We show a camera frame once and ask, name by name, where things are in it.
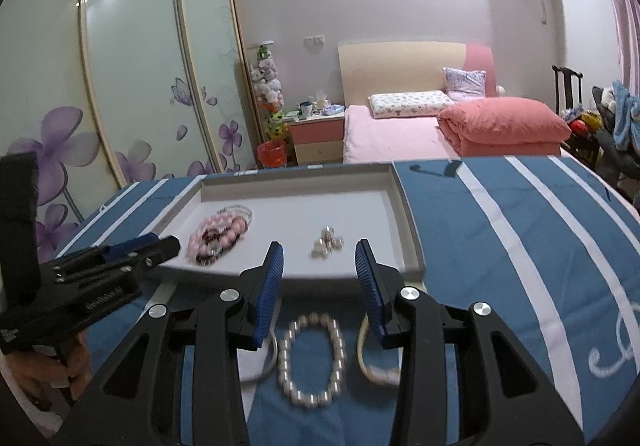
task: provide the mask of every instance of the pink beaded bracelet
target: pink beaded bracelet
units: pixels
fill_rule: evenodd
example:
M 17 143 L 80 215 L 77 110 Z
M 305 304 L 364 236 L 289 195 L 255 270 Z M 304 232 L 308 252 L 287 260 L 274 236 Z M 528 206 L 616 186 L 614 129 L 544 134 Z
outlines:
M 211 265 L 230 251 L 249 229 L 251 210 L 227 206 L 206 218 L 189 237 L 187 258 L 197 265 Z

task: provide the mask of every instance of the pink folded comforter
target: pink folded comforter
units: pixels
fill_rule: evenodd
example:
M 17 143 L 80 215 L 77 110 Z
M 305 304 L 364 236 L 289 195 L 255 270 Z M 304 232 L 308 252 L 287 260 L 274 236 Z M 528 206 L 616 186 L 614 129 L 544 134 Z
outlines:
M 489 97 L 441 112 L 438 125 L 463 157 L 560 155 L 571 129 L 546 104 L 523 97 Z

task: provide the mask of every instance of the metal pivot screw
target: metal pivot screw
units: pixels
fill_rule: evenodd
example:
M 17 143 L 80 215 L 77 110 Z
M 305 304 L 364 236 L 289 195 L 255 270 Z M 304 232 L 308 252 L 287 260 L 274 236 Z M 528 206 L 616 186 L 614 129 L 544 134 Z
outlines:
M 415 300 L 420 296 L 420 291 L 415 289 L 414 287 L 405 287 L 400 291 L 400 296 L 402 296 L 405 300 Z
M 220 293 L 222 301 L 236 301 L 240 298 L 240 293 L 236 289 L 226 289 Z
M 483 301 L 479 301 L 474 304 L 474 312 L 479 316 L 488 316 L 491 314 L 491 305 L 484 303 Z
M 166 314 L 166 307 L 164 305 L 154 305 L 149 309 L 149 316 L 152 318 L 161 318 Z

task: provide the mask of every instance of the pink drawer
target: pink drawer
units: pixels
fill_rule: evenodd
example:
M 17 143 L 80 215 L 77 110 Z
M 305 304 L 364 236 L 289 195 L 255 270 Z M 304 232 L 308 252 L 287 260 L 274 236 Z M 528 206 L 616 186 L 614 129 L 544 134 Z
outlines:
M 344 119 L 290 124 L 289 130 L 294 144 L 341 141 L 344 139 Z

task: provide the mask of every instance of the human hand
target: human hand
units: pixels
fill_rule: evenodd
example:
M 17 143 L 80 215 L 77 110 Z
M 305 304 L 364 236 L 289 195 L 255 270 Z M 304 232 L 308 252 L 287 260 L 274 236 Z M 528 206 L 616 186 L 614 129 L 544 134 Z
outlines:
M 91 381 L 91 356 L 86 344 L 86 332 L 76 336 L 76 346 L 62 363 L 37 352 L 14 352 L 6 362 L 23 392 L 38 401 L 47 400 L 44 383 L 63 383 L 71 378 L 71 397 L 78 400 Z

